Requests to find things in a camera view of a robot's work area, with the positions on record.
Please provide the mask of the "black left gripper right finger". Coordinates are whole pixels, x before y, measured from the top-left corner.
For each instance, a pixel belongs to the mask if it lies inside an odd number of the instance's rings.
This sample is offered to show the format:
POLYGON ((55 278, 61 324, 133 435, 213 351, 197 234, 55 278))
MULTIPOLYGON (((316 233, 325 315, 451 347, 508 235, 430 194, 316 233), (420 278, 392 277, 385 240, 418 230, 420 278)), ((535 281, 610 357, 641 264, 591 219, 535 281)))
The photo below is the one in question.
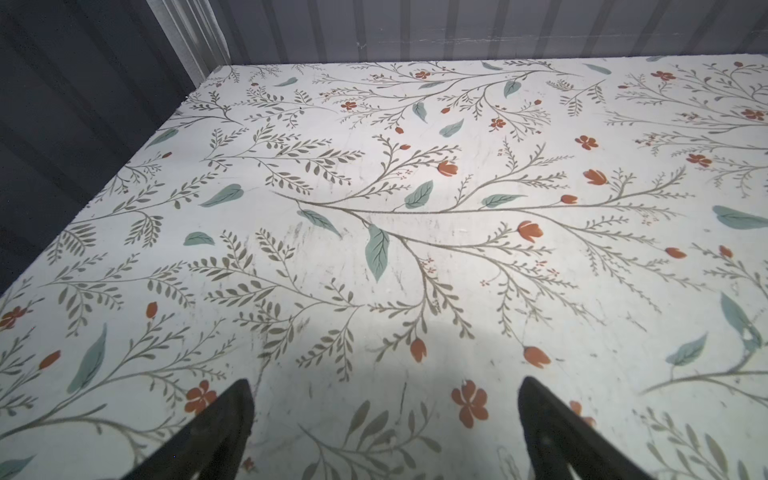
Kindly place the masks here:
POLYGON ((537 479, 650 480, 536 378, 524 378, 517 404, 537 479))

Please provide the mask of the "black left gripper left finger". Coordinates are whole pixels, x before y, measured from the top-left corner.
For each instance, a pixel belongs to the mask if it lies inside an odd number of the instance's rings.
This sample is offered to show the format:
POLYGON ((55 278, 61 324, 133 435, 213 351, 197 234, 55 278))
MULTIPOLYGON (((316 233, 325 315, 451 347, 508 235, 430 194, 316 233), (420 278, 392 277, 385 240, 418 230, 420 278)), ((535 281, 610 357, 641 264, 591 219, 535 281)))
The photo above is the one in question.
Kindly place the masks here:
POLYGON ((239 379, 124 479, 234 479, 254 413, 250 384, 239 379))

